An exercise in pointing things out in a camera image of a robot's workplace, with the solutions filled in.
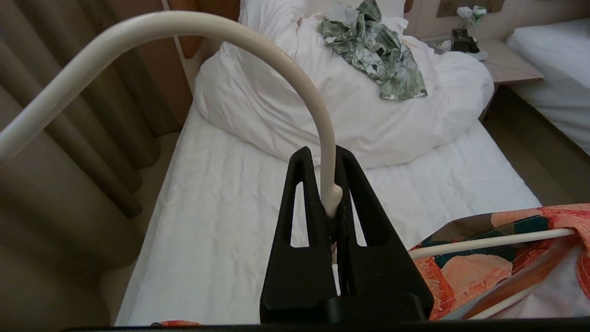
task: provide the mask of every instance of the headboard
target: headboard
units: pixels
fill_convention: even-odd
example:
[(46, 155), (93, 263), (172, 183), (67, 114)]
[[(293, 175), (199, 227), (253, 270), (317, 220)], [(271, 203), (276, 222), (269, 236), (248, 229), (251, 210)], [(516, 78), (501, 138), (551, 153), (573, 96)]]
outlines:
[[(404, 12), (409, 12), (413, 4), (414, 0), (406, 0)], [(240, 16), (240, 0), (168, 0), (168, 5), (172, 10), (207, 12), (227, 17), (234, 21), (238, 21), (238, 17)], [(184, 57), (192, 58), (197, 50), (199, 50), (203, 37), (181, 36), (179, 39)]]

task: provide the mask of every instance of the green floral cloth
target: green floral cloth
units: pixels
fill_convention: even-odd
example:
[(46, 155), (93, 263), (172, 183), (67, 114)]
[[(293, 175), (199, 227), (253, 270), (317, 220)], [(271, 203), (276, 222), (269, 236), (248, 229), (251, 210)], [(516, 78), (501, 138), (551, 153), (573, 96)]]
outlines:
[(326, 45), (381, 87), (384, 99), (405, 100), (426, 96), (420, 69), (398, 33), (381, 23), (375, 0), (359, 8), (337, 4), (319, 24)]

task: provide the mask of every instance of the white rod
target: white rod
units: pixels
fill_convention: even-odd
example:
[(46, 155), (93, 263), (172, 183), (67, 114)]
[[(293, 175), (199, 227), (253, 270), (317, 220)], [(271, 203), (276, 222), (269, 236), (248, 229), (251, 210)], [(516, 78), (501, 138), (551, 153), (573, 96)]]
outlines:
[(445, 253), (474, 250), (481, 248), (497, 247), (513, 245), (515, 243), (524, 243), (537, 240), (553, 239), (554, 237), (562, 237), (576, 234), (573, 229), (561, 228), (543, 230), (541, 232), (533, 232), (527, 234), (504, 235), (497, 237), (490, 237), (488, 239), (469, 240), (464, 242), (449, 243), (446, 245), (432, 246), (426, 248), (419, 248), (409, 252), (412, 259), (423, 257), (443, 255)]
[(303, 70), (270, 40), (237, 22), (211, 14), (157, 12), (125, 20), (105, 30), (0, 133), (0, 161), (18, 153), (121, 53), (173, 35), (203, 35), (227, 41), (264, 60), (293, 86), (319, 133), (320, 196), (326, 213), (333, 217), (342, 189), (334, 183), (336, 140), (321, 95)]
[(485, 309), (484, 311), (478, 313), (477, 315), (474, 315), (473, 317), (471, 317), (469, 319), (470, 320), (483, 320), (486, 318), (490, 318), (491, 316), (501, 312), (502, 310), (508, 308), (509, 306), (511, 306), (511, 305), (517, 303), (518, 301), (529, 296), (535, 290), (535, 288), (537, 288), (537, 285), (538, 284), (535, 284), (535, 285), (532, 285), (528, 288), (525, 288), (522, 291), (512, 295), (511, 297), (504, 299), (503, 301), (500, 301), (500, 302), (492, 305), (488, 309)]

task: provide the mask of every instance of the white duvet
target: white duvet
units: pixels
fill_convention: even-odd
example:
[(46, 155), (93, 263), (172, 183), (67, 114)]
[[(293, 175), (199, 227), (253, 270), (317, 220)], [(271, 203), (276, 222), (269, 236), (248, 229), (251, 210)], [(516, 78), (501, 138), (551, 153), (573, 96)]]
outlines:
[[(316, 32), (321, 18), (308, 14), (310, 4), (315, 2), (242, 1), (240, 23), (273, 40), (311, 78), (326, 102), (337, 143), (363, 167), (408, 162), (451, 142), (473, 126), (491, 98), (493, 82), (484, 65), (462, 53), (435, 55), (404, 36), (428, 96), (380, 99), (378, 85), (323, 45)], [(402, 18), (383, 21), (402, 30)], [(309, 112), (289, 84), (258, 58), (223, 43), (202, 65), (195, 86), (197, 109), (217, 127), (283, 160), (308, 146), (319, 163), (319, 138)]]

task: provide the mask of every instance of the wrinkled sheet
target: wrinkled sheet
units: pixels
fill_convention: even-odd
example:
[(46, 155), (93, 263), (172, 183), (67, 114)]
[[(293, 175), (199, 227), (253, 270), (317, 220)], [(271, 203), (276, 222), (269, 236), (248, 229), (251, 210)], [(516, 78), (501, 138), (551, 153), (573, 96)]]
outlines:
[[(193, 108), (116, 324), (257, 323), (286, 172)], [(454, 219), (539, 206), (480, 123), (413, 162), (365, 173), (408, 249)], [(299, 192), (291, 242), (306, 237)]]

